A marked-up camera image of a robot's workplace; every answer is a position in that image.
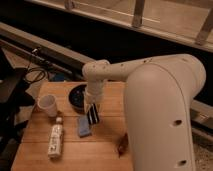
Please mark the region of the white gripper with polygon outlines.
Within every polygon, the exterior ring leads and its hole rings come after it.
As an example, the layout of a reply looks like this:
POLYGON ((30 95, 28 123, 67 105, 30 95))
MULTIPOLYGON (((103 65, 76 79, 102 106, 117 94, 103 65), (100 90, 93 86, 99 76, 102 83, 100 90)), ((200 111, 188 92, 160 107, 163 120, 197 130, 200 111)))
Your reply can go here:
POLYGON ((89 111, 92 104, 97 104, 97 110, 100 112, 102 110, 102 105, 100 104, 103 97, 102 89, 89 89, 85 88, 84 91, 84 112, 85 114, 89 111))

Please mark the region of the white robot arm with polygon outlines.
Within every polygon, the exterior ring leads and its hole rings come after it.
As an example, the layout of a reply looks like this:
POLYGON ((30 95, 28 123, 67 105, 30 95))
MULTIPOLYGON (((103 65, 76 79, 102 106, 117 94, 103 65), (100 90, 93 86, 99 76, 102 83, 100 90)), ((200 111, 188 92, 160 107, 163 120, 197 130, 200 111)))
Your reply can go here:
POLYGON ((134 171, 196 171, 190 106, 206 80, 189 54, 85 64, 85 102, 99 103, 107 80, 123 81, 124 116, 134 171))

